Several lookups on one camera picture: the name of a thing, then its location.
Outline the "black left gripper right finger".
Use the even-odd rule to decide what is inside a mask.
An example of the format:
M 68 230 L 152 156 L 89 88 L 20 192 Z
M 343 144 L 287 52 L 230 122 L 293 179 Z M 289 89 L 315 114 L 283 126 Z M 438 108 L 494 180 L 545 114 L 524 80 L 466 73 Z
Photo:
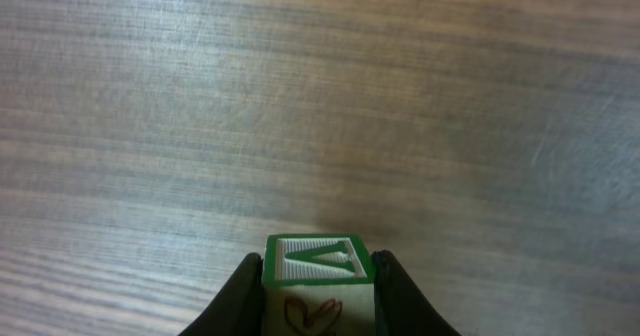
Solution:
M 371 255 L 377 336 L 461 336 L 432 306 L 395 255 Z

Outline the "white red striped block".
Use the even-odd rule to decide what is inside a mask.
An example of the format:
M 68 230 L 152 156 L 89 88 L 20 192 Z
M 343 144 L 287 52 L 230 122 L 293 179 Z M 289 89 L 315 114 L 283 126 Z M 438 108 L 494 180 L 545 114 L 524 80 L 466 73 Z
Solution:
M 355 234 L 267 238 L 265 336 L 374 336 L 376 271 Z

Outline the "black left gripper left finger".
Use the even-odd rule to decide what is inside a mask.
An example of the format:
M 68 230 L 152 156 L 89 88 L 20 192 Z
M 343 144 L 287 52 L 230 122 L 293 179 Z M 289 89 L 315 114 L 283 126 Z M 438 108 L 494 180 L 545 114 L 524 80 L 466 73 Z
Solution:
M 249 253 L 180 336 L 260 336 L 264 314 L 263 259 Z

